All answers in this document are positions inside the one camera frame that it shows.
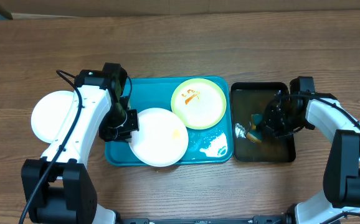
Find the green yellow sponge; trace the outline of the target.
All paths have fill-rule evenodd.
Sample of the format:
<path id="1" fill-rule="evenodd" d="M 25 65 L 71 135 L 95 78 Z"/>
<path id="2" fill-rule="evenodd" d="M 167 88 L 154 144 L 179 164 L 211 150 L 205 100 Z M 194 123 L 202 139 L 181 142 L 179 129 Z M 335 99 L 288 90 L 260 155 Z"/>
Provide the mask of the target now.
<path id="1" fill-rule="evenodd" d="M 263 116 L 261 114 L 252 114 L 250 119 L 250 127 L 247 130 L 246 138 L 252 142 L 261 143 L 263 136 L 262 131 L 258 127 L 262 122 Z"/>

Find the white plate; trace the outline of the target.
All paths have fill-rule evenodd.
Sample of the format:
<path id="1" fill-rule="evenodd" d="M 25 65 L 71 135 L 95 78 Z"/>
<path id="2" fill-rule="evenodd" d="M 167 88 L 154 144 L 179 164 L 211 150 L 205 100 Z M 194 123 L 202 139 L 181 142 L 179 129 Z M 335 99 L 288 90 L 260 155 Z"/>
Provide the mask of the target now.
<path id="1" fill-rule="evenodd" d="M 38 101 L 31 114 L 31 128 L 41 141 L 53 142 L 69 112 L 72 100 L 73 92 L 60 90 L 49 93 Z"/>
<path id="2" fill-rule="evenodd" d="M 148 108 L 138 113 L 139 130 L 131 133 L 129 147 L 145 164 L 167 167 L 186 153 L 189 136 L 184 123 L 171 111 Z"/>

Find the white plate front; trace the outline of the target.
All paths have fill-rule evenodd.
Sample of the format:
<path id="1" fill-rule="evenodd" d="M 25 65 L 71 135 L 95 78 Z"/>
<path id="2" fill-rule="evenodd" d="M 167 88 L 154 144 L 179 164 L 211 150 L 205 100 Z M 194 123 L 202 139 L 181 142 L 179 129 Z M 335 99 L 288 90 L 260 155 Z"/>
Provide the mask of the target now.
<path id="1" fill-rule="evenodd" d="M 49 93 L 38 101 L 31 114 L 31 128 L 41 141 L 53 142 L 69 112 L 72 100 L 73 92 L 60 90 Z"/>

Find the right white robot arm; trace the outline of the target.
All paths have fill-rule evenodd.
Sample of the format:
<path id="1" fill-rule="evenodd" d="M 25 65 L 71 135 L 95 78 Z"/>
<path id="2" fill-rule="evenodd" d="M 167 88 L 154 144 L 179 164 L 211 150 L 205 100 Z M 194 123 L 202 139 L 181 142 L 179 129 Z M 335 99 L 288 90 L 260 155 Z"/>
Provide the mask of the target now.
<path id="1" fill-rule="evenodd" d="M 268 102 L 258 130 L 282 138 L 318 129 L 331 142 L 323 188 L 288 211 L 289 223 L 337 223 L 360 217 L 360 121 L 329 93 L 299 91 Z"/>

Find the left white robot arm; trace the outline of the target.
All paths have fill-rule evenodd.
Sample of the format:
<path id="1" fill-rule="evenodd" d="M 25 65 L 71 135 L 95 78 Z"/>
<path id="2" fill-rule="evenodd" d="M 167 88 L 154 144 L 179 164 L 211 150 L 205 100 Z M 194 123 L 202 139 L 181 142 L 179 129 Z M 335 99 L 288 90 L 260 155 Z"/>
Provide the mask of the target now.
<path id="1" fill-rule="evenodd" d="M 22 166 L 26 205 L 19 222 L 29 217 L 34 223 L 117 223 L 118 214 L 98 203 L 87 162 L 95 137 L 126 142 L 139 130 L 137 111 L 123 96 L 131 79 L 118 64 L 77 76 L 56 72 L 74 89 L 74 97 L 50 146 L 40 159 Z"/>

